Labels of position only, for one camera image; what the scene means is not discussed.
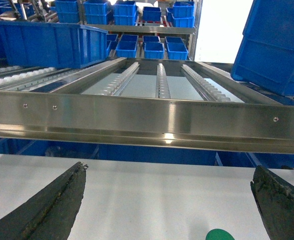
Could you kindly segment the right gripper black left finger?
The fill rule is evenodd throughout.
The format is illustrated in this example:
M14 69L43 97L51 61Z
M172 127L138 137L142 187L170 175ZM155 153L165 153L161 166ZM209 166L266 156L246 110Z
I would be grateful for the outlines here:
M66 240L80 210L87 168L75 163L1 218L0 240Z

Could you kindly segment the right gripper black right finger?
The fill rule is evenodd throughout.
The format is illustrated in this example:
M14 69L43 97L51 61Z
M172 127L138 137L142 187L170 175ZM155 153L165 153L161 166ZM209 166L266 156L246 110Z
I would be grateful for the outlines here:
M294 240L294 186L259 165L250 187L269 238Z

